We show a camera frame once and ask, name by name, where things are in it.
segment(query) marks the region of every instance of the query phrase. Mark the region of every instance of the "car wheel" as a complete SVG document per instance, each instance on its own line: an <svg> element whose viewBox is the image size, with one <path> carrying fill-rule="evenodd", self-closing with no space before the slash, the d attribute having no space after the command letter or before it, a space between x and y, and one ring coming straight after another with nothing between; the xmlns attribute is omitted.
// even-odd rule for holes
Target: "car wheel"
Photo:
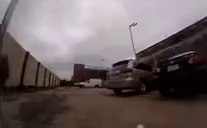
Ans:
<svg viewBox="0 0 207 128"><path fill-rule="evenodd" d="M85 86L84 86L84 85L80 85L79 87L80 87L80 88L85 88Z"/></svg>
<svg viewBox="0 0 207 128"><path fill-rule="evenodd" d="M161 96L168 96L170 93L170 89L167 87L159 88L159 92Z"/></svg>
<svg viewBox="0 0 207 128"><path fill-rule="evenodd" d="M113 91L114 91L115 95L120 95L122 92L121 89L114 89Z"/></svg>
<svg viewBox="0 0 207 128"><path fill-rule="evenodd" d="M147 87L144 83L140 82L137 88L137 93L138 94L144 94L147 91Z"/></svg>
<svg viewBox="0 0 207 128"><path fill-rule="evenodd" d="M95 85L94 87L95 87L95 88L100 88L100 86L99 86L99 85Z"/></svg>

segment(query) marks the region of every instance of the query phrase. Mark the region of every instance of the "car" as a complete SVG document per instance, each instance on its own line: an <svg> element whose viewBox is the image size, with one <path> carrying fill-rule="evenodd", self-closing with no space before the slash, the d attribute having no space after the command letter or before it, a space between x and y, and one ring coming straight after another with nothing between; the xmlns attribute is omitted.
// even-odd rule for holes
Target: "car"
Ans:
<svg viewBox="0 0 207 128"><path fill-rule="evenodd" d="M122 90L136 90L145 94L152 89L153 72L150 65L137 60L123 60L112 65L107 74L105 88L114 91L115 95Z"/></svg>
<svg viewBox="0 0 207 128"><path fill-rule="evenodd" d="M196 51L183 52L160 61L153 72L162 96L169 95L172 89L194 90L198 85L207 85L206 62Z"/></svg>
<svg viewBox="0 0 207 128"><path fill-rule="evenodd" d="M85 88L85 87L100 88L102 86L102 80L101 79L90 79L88 81L79 83L78 86L80 88Z"/></svg>

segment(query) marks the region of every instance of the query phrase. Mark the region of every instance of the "parking lot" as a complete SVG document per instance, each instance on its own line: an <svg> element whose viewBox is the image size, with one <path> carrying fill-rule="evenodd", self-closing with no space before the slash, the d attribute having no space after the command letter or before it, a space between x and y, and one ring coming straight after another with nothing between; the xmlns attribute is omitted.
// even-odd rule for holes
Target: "parking lot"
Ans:
<svg viewBox="0 0 207 128"><path fill-rule="evenodd" d="M60 88L3 97L11 128L207 128L207 96Z"/></svg>

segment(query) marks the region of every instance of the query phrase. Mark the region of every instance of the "overcast sky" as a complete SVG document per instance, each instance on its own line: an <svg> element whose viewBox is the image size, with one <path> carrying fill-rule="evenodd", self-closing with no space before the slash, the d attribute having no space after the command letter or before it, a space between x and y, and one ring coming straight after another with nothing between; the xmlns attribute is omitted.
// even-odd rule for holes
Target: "overcast sky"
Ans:
<svg viewBox="0 0 207 128"><path fill-rule="evenodd" d="M9 0L0 0L0 19ZM19 0L9 32L61 78L73 64L110 66L207 16L207 0Z"/></svg>

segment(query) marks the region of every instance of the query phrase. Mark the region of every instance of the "dark car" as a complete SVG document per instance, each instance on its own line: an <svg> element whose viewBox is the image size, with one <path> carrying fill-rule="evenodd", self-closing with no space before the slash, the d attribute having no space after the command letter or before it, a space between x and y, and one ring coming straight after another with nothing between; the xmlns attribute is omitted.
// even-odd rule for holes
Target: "dark car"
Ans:
<svg viewBox="0 0 207 128"><path fill-rule="evenodd" d="M171 89L193 90L207 85L206 63L195 51L161 61L153 70L156 87L163 96L168 95Z"/></svg>

